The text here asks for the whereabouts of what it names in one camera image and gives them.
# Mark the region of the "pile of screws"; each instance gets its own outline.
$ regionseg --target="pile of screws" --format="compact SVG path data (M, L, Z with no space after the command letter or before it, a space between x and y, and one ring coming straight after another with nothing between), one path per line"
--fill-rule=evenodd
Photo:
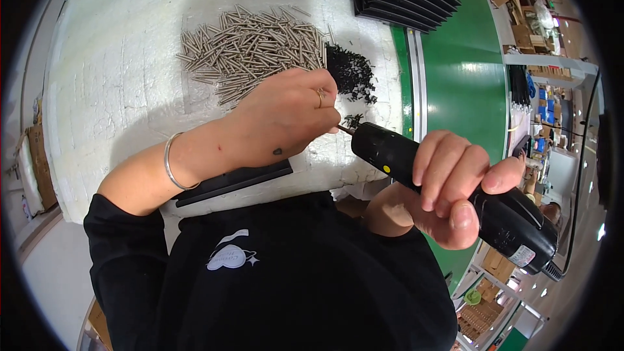
M357 129L362 124L360 120L364 117L363 114L347 115L344 118L343 124L347 125L349 129Z
M377 97L371 95L375 90L372 85L371 62L363 55L341 48L339 45L326 44L327 70L336 80L338 93L350 95L349 101L364 99L365 104L372 105Z
M221 14L219 27L200 25L195 33L183 32L182 53L176 55L185 62L184 70L194 73L193 80L217 86L219 106L232 102L236 107L265 78L288 68L326 68L323 38L334 40L331 28L322 33L282 6L281 14L273 8L270 13L235 8Z

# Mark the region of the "electric screwdriver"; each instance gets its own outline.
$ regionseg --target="electric screwdriver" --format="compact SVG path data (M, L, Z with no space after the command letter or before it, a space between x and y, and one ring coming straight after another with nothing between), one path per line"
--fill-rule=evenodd
M370 122L356 130L338 127L352 136L351 150L356 156L420 194L421 188L412 182L417 142ZM552 262L557 230L522 191L513 188L490 195L479 186L468 200L479 216L483 241L531 275L541 271L555 281L563 278Z

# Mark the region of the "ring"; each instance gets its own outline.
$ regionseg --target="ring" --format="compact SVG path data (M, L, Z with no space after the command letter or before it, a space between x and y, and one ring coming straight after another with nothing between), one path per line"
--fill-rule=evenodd
M321 90L316 90L316 93L318 94L318 108L321 108L321 106L323 105L323 93L321 92Z

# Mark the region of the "silver bangle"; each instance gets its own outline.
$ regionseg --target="silver bangle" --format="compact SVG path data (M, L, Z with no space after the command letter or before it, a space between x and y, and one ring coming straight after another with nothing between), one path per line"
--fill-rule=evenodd
M179 189L182 190L191 190L199 186L199 183L195 184L193 187L184 187L182 184L178 183L178 181L174 178L174 175L171 173L171 167L169 166L169 148L171 148L171 143L174 141L174 138L184 133L183 131L174 134L169 137L167 140L167 144L165 144L165 170L167 171L167 175L169 175L169 179L173 182Z

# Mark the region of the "printed logo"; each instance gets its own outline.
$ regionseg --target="printed logo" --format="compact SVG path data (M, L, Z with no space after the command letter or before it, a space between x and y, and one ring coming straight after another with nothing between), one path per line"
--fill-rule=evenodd
M233 240L238 236L249 236L249 231L247 229L241 229L234 234L222 238L216 246L218 247L223 242ZM237 269L246 262L251 263L253 267L256 262L259 262L259 260L256 259L256 254L256 251L247 251L234 244L228 244L219 251L214 250L213 253L210 254L210 260L206 264L206 268L211 271L218 270L222 266L229 269Z

